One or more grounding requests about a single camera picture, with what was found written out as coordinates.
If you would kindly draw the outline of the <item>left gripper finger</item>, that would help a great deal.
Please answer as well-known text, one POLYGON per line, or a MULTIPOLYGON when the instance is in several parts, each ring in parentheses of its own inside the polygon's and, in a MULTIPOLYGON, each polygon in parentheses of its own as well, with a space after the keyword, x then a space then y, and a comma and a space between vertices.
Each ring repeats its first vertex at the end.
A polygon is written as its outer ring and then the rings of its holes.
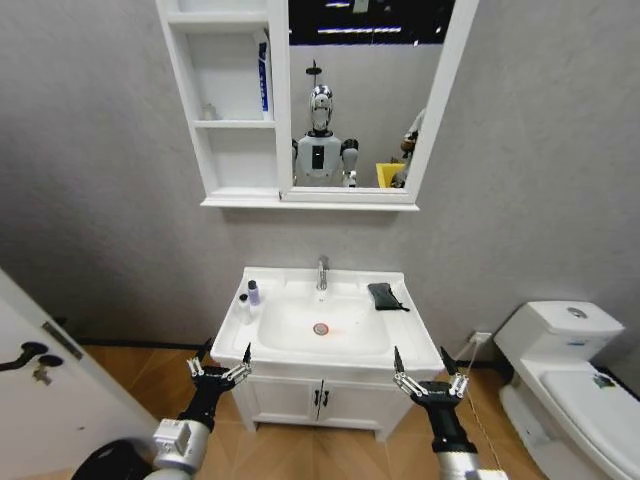
POLYGON ((207 354, 210 353, 213 345, 213 339, 208 338, 201 346, 199 346, 193 356, 186 360, 187 367, 191 376, 204 376, 205 367, 204 360, 207 354))
POLYGON ((225 372, 223 378, 230 383, 241 383, 251 373, 251 344, 248 344, 241 362, 225 372))

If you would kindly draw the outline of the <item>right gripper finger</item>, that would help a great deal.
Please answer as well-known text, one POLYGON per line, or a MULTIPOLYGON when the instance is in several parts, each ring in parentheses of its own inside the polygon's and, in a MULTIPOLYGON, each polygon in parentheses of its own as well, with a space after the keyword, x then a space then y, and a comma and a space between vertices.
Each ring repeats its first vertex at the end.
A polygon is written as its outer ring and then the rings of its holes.
POLYGON ((424 389, 422 386, 410 377, 404 368, 404 364, 397 346, 394 347, 394 383, 408 396, 414 396, 420 398, 424 396, 424 389))
POLYGON ((440 354, 444 367, 449 375, 448 394, 451 397, 463 399, 469 385, 469 377, 466 374, 461 373, 456 361, 444 347, 440 348, 440 354))

